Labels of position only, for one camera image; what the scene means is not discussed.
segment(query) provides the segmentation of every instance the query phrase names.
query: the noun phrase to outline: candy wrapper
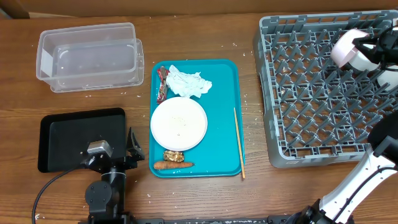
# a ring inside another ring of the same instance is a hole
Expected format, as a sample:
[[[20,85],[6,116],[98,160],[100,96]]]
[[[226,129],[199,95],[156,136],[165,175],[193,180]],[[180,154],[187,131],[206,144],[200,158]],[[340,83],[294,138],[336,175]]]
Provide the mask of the candy wrapper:
[[[157,70],[157,73],[160,78],[160,87],[159,87],[159,92],[157,94],[157,99],[156,102],[157,104],[160,104],[161,102],[165,101],[167,98],[167,84],[166,84],[166,78],[167,75],[169,74],[169,71],[162,66],[162,68]]]

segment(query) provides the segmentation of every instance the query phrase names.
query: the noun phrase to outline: white plate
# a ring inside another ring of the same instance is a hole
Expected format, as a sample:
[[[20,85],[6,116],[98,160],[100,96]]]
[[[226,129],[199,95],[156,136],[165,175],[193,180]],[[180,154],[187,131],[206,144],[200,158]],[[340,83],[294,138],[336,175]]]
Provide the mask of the white plate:
[[[185,151],[195,147],[205,136],[207,116],[196,101],[174,97],[155,109],[150,119],[150,130],[162,147]]]

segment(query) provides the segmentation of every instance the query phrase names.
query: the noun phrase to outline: white tissue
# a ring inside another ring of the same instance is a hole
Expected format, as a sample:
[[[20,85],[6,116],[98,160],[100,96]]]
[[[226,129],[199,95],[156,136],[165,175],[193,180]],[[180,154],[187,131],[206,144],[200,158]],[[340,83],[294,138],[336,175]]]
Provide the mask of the white tissue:
[[[210,81],[200,77],[200,72],[186,74],[180,72],[174,65],[170,66],[169,72],[166,78],[167,85],[175,94],[179,94],[182,97],[195,96],[200,98],[212,86]]]

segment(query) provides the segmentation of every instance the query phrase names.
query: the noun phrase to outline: carrot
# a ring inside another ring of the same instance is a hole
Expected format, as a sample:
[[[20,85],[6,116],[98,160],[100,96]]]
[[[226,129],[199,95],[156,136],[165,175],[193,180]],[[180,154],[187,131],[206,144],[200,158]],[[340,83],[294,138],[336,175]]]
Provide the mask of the carrot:
[[[159,161],[159,162],[155,162],[154,168],[157,170],[163,170],[163,169],[187,168],[187,167],[193,167],[193,166],[194,166],[194,163],[192,163],[192,162]]]

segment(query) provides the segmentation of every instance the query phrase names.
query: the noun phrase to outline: teal tray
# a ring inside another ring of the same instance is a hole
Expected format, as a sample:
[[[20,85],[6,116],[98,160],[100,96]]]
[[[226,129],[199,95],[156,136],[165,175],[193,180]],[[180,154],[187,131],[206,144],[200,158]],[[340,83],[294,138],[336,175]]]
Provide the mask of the teal tray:
[[[185,161],[193,162],[190,168],[155,170],[154,164],[163,160],[165,149],[154,139],[152,132],[149,137],[149,167],[157,176],[175,177],[215,177],[231,176],[241,172],[238,139],[236,137],[234,107],[238,118],[241,146],[244,160],[243,122],[241,98],[239,90],[238,68],[226,59],[221,60],[181,60],[159,62],[152,69],[152,86],[150,91],[150,116],[157,107],[156,98],[160,79],[157,69],[162,65],[169,69],[176,66],[181,72],[200,76],[213,83],[208,93],[201,98],[192,96],[206,112],[208,127],[203,140],[194,148],[184,151]],[[168,90],[167,99],[176,95]]]

